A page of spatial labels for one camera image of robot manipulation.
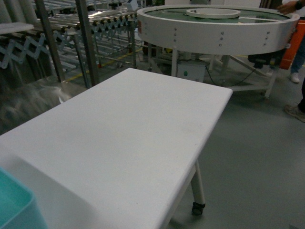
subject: caster wheel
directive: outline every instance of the caster wheel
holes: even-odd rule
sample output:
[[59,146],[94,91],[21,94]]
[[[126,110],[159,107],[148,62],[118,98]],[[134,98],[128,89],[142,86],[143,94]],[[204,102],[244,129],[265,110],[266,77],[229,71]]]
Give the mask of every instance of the caster wheel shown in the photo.
[[193,203],[192,213],[193,215],[200,216],[203,213],[203,208],[205,204],[198,204],[196,202]]

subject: white shoe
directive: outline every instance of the white shoe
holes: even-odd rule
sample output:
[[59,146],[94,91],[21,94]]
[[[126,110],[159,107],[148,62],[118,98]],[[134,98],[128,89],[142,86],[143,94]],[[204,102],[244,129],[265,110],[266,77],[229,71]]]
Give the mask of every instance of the white shoe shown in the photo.
[[299,83],[300,82],[299,73],[291,73],[289,78],[294,83]]

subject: person's leg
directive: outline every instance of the person's leg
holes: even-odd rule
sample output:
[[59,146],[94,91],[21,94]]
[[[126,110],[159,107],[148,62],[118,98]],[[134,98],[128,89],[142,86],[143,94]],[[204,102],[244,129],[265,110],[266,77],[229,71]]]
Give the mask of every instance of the person's leg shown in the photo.
[[300,47],[298,48],[294,61],[292,62],[290,72],[299,73],[302,65],[305,62],[305,36],[303,37]]
[[305,79],[304,79],[303,85],[302,85],[302,95],[303,95],[303,99],[299,103],[298,107],[299,107],[300,111],[305,113]]
[[284,110],[286,111],[287,114],[305,123],[305,79],[302,85],[302,95],[303,95],[303,99],[298,104],[298,106],[286,105],[284,107]]
[[300,47],[298,48],[294,61],[292,62],[290,69],[290,76],[292,82],[299,83],[299,70],[305,62],[305,36],[303,37]]

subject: person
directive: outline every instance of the person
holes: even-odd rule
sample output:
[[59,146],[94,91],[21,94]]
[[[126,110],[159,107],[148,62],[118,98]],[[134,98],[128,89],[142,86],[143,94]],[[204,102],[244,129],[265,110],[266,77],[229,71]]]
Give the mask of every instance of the person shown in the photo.
[[[286,4],[292,0],[283,0],[282,3]],[[300,16],[301,20],[305,20],[305,7],[301,8],[300,10],[295,11],[296,14]],[[294,61],[292,62],[291,68],[290,68],[290,75],[289,78],[294,83],[299,83],[299,70],[305,63],[305,36],[303,37],[302,42],[300,43],[300,46],[297,50],[297,53],[295,55]]]
[[[296,10],[300,10],[305,6],[305,0],[289,1],[285,4],[280,5],[277,10],[282,14],[293,13]],[[302,96],[303,99],[297,106],[286,105],[284,110],[287,114],[297,118],[301,122],[305,123],[305,79],[302,85]]]

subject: plastic container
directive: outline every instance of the plastic container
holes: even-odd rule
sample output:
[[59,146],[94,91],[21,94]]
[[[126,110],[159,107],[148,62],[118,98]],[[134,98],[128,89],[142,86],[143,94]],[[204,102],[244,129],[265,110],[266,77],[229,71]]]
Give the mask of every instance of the plastic container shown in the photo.
[[0,229],[47,229],[33,192],[1,167]]

